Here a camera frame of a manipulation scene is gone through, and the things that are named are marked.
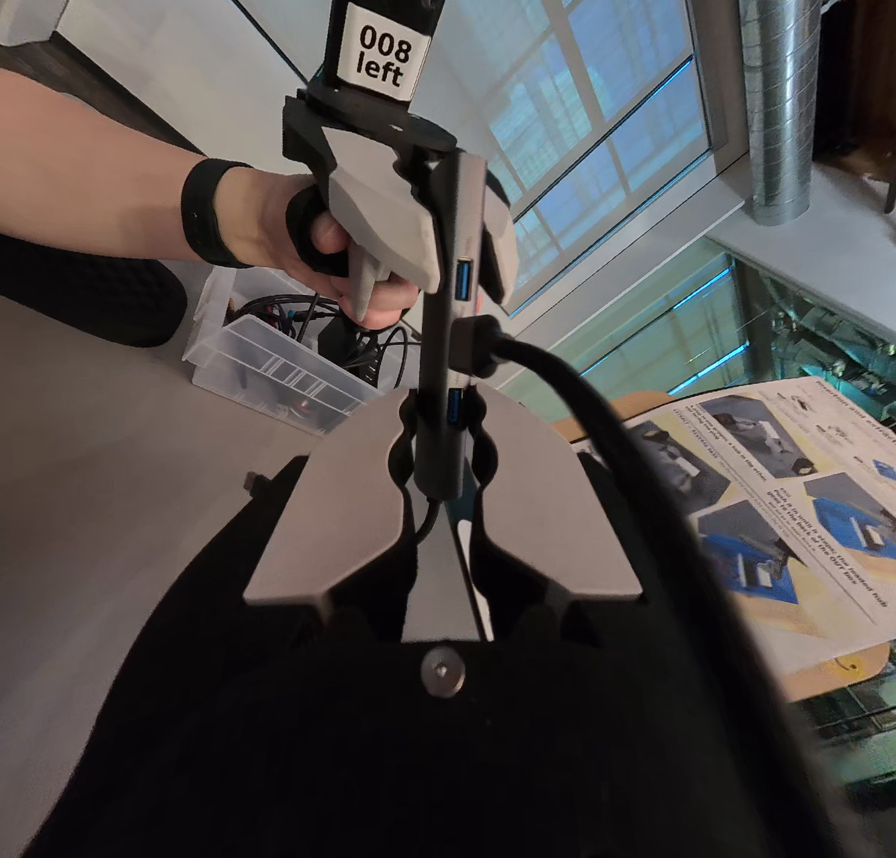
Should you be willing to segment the instruction sheet on stand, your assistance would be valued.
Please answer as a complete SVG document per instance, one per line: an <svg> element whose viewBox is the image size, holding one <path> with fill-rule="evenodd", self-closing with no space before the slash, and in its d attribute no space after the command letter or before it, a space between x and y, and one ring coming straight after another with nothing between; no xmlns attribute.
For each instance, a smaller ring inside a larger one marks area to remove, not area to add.
<svg viewBox="0 0 896 858"><path fill-rule="evenodd" d="M609 403L621 420L628 421L660 406L672 404L674 398L664 392L641 390ZM774 663L770 667L787 700L797 702L871 679L883 670L889 655L890 644L886 641L792 673L781 672Z"/></svg>

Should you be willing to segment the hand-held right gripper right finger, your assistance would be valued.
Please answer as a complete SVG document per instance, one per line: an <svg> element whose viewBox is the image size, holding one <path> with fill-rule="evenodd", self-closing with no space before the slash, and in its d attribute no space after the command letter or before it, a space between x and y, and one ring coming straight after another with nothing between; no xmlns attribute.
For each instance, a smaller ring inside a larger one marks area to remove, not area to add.
<svg viewBox="0 0 896 858"><path fill-rule="evenodd" d="M573 447L485 384L469 412L477 485L469 563L492 617L634 601L642 585Z"/></svg>

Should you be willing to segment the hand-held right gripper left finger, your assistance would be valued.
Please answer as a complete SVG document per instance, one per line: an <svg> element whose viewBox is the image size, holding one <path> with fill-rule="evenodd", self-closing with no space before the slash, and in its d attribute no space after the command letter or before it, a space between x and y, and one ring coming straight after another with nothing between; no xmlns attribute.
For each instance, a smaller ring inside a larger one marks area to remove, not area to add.
<svg viewBox="0 0 896 858"><path fill-rule="evenodd" d="M330 611L335 588L410 533L416 393L362 404L308 457L245 588L248 605Z"/></svg>

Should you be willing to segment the silver spiral air duct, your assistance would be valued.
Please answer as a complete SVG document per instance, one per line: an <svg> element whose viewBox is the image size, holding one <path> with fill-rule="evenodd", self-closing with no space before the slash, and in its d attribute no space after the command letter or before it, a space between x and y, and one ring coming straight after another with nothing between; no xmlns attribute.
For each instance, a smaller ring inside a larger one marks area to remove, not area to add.
<svg viewBox="0 0 896 858"><path fill-rule="evenodd" d="M757 225L810 206L823 0L738 0Z"/></svg>

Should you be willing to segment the black USB cable grey plug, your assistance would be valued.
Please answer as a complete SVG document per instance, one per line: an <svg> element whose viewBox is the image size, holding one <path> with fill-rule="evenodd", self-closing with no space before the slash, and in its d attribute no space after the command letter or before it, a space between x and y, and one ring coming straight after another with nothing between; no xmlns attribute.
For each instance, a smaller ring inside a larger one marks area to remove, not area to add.
<svg viewBox="0 0 896 858"><path fill-rule="evenodd" d="M490 316L458 318L450 333L450 369L484 379L503 360L521 363L564 400L598 449L644 545L635 570L658 584L660 607L688 643L703 707L724 730L741 786L735 801L751 808L768 856L879 856L805 725L784 706L668 490L606 401L564 361L506 336Z"/></svg>

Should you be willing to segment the person's left forearm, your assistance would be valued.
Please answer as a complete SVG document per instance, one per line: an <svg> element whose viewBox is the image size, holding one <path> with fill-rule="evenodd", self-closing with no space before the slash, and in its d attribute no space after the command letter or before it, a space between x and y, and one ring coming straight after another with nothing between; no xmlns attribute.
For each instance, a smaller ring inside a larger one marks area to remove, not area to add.
<svg viewBox="0 0 896 858"><path fill-rule="evenodd" d="M197 261L184 182L203 159L1 73L1 233L102 257Z"/></svg>

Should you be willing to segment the clear plastic bin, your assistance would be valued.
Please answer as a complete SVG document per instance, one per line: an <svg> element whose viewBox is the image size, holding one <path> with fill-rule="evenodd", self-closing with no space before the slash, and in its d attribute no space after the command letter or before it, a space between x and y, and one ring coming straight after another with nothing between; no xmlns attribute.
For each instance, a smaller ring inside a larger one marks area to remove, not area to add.
<svg viewBox="0 0 896 858"><path fill-rule="evenodd" d="M318 335L335 316L327 301L298 341L312 299L277 270L211 270L183 353L192 382L313 435L334 429L381 392L319 354Z"/></svg>

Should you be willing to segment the black mesh wrist rest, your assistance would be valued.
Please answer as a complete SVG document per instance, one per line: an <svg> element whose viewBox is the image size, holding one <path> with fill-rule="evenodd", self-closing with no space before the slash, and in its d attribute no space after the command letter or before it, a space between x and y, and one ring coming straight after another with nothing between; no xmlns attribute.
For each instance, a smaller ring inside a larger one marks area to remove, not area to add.
<svg viewBox="0 0 896 858"><path fill-rule="evenodd" d="M1 294L113 344L164 345L187 311L187 293L156 259L118 259L1 236Z"/></svg>

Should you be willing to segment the printed instruction poster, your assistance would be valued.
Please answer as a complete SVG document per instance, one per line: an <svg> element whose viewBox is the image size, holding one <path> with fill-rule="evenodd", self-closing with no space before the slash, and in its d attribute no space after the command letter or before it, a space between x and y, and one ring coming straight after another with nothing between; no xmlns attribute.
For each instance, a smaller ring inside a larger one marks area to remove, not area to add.
<svg viewBox="0 0 896 858"><path fill-rule="evenodd" d="M894 640L893 430L816 376L616 408L778 674Z"/></svg>

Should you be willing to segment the grey slim USB hub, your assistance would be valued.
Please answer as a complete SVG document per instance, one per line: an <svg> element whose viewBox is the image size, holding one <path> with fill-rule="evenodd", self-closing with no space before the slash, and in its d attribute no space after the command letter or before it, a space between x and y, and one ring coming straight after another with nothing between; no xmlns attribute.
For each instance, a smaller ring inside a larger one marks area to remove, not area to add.
<svg viewBox="0 0 896 858"><path fill-rule="evenodd" d="M451 369L454 354L469 355L470 340L454 323L476 315L487 164L455 151L431 171L424 197L433 213L440 280L423 306L414 480L428 499L462 493L470 376Z"/></svg>

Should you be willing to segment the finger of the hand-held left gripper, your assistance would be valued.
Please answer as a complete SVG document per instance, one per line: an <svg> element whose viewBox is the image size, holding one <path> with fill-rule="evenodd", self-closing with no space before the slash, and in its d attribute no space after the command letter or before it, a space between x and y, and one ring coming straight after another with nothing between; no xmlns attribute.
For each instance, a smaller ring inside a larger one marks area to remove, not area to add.
<svg viewBox="0 0 896 858"><path fill-rule="evenodd" d="M330 213L381 269L436 293L442 270L433 216L397 173L397 153L346 129L324 127L322 134L335 161Z"/></svg>
<svg viewBox="0 0 896 858"><path fill-rule="evenodd" d="M498 180L487 170L479 285L499 306L508 306L519 272L519 252L510 201Z"/></svg>

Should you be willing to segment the person's left hand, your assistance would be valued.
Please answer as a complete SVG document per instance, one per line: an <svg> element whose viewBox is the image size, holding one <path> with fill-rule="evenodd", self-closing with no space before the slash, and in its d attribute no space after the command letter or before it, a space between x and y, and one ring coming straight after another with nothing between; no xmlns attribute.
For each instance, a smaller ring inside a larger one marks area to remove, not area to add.
<svg viewBox="0 0 896 858"><path fill-rule="evenodd" d="M239 262L281 270L312 292L337 301L350 319L367 329L396 324L420 296L410 281L392 274L376 283L366 314L359 316L350 301L349 279L315 272L299 256L287 232L286 210L297 193L314 184L314 177L308 174L228 170L214 198L218 230L225 245Z"/></svg>

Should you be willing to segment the black wrist band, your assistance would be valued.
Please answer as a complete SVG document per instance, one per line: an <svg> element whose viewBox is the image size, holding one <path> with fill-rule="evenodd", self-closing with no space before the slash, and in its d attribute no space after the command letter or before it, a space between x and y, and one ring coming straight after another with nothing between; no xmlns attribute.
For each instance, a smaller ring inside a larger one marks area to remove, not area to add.
<svg viewBox="0 0 896 858"><path fill-rule="evenodd" d="M228 248L218 227L215 196L230 169L250 169L243 162L202 158L187 174L180 198L182 228L188 246L204 262L228 269L248 269Z"/></svg>

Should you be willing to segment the window with white blinds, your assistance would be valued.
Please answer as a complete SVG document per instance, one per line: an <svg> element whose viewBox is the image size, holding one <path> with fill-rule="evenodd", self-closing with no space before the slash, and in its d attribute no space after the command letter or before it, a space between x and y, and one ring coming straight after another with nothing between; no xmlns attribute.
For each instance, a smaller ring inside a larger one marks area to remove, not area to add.
<svg viewBox="0 0 896 858"><path fill-rule="evenodd" d="M447 0L411 110L483 155L533 319L746 152L737 0Z"/></svg>

